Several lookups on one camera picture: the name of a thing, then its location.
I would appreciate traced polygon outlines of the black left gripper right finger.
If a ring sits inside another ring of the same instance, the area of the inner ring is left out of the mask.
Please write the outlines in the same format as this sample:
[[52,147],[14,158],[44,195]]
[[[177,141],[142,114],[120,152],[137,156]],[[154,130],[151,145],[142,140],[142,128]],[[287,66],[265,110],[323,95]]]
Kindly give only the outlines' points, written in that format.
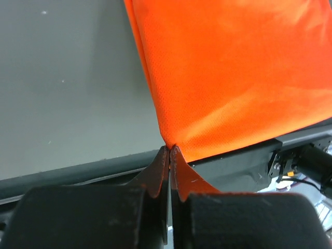
[[175,248],[331,248],[315,208],[296,193],[221,192],[170,152]]

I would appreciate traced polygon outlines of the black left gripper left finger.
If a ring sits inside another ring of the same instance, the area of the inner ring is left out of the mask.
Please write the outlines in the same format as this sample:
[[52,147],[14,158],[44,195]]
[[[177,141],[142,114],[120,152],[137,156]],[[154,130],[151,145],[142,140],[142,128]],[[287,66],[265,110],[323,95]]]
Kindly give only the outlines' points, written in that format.
[[163,248],[169,150],[124,185],[38,187],[19,201],[1,248]]

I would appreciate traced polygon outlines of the orange t shirt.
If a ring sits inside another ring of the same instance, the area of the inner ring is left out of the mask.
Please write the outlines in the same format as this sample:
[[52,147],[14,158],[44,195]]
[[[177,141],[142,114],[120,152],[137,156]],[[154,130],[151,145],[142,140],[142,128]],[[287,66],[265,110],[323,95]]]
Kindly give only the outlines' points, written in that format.
[[167,147],[188,162],[331,117],[329,1],[125,1]]

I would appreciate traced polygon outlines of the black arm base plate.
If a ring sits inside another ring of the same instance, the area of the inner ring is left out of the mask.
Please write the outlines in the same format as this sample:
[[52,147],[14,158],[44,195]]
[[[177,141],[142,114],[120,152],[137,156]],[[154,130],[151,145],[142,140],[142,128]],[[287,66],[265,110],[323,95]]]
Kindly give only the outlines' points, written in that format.
[[[331,125],[301,130],[245,149],[204,160],[191,166],[220,190],[258,191],[270,183],[268,162],[272,152],[301,142],[331,135]],[[62,169],[39,172],[1,181],[1,204],[17,202],[33,187],[51,185],[84,185],[138,173],[155,157],[155,150],[113,159],[106,159]]]

